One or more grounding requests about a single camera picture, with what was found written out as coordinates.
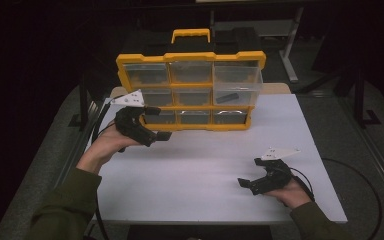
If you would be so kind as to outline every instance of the yellow storage case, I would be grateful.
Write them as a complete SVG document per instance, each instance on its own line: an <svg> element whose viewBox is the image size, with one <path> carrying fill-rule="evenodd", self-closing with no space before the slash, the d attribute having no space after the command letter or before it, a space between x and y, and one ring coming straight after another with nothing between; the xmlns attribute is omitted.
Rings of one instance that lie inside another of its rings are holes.
<svg viewBox="0 0 384 240"><path fill-rule="evenodd" d="M162 110L145 127L227 131L250 127L266 55L253 28L178 29L131 34L116 62L122 86Z"/></svg>

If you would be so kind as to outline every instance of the table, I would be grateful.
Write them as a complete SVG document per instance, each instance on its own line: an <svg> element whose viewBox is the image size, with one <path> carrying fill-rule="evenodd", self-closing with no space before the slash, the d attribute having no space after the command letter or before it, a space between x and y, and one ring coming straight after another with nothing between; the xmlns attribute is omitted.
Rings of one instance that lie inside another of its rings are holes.
<svg viewBox="0 0 384 240"><path fill-rule="evenodd" d="M105 126L119 109L112 106ZM237 178L255 180L269 147L298 148L284 160L311 181L316 201L335 222L347 218L320 159L295 95L261 95L246 131L174 132L170 141L134 146L101 169L98 189L104 221L124 224L244 224L290 222L289 210L271 197L253 196Z"/></svg>

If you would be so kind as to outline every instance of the sleeve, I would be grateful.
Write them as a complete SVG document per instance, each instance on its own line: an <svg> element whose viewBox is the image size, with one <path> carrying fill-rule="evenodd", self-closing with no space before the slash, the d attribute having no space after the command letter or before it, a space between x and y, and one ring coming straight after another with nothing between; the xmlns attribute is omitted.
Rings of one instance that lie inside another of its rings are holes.
<svg viewBox="0 0 384 240"><path fill-rule="evenodd" d="M96 209L101 177L77 168L55 188L36 210L26 239L83 239Z"/></svg>
<svg viewBox="0 0 384 240"><path fill-rule="evenodd" d="M315 202L309 202L295 208L291 212L291 217L303 240L354 239L338 224L330 221Z"/></svg>

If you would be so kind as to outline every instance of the clear plastic drawer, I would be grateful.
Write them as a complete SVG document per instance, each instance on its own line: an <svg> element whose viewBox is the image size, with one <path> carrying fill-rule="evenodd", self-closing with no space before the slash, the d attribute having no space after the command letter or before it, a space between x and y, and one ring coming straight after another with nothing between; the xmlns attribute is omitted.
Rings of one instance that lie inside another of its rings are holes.
<svg viewBox="0 0 384 240"><path fill-rule="evenodd" d="M181 124L209 124L210 111L176 111Z"/></svg>
<svg viewBox="0 0 384 240"><path fill-rule="evenodd" d="M179 106L206 106L211 101L211 88L176 88L173 94L174 103Z"/></svg>
<svg viewBox="0 0 384 240"><path fill-rule="evenodd" d="M132 86L169 84L165 63L124 64Z"/></svg>
<svg viewBox="0 0 384 240"><path fill-rule="evenodd" d="M214 110L214 124L245 124L247 110Z"/></svg>
<svg viewBox="0 0 384 240"><path fill-rule="evenodd" d="M211 82L212 62L177 61L169 63L170 77L176 83Z"/></svg>
<svg viewBox="0 0 384 240"><path fill-rule="evenodd" d="M261 83L258 61L214 62L214 83Z"/></svg>
<svg viewBox="0 0 384 240"><path fill-rule="evenodd" d="M174 111L161 111L159 115L144 115L146 124L175 124Z"/></svg>
<svg viewBox="0 0 384 240"><path fill-rule="evenodd" d="M261 91L261 84L214 84L213 104L253 106Z"/></svg>
<svg viewBox="0 0 384 240"><path fill-rule="evenodd" d="M172 106L173 98L169 88L142 89L143 100L148 106Z"/></svg>

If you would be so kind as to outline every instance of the hand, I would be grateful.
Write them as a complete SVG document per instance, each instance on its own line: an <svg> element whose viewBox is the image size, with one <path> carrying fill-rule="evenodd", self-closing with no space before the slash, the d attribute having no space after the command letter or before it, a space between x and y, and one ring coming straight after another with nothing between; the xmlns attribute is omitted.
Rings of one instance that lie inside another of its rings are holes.
<svg viewBox="0 0 384 240"><path fill-rule="evenodd" d="M291 209L297 208L305 203L311 202L310 197L301 188L297 181L293 178L282 189L276 189L265 193L265 195L277 198L278 201L283 202Z"/></svg>
<svg viewBox="0 0 384 240"><path fill-rule="evenodd" d="M98 174L102 165L107 163L120 149L140 145L135 140L117 131L114 122L108 124L101 135L92 143L77 163L77 168Z"/></svg>

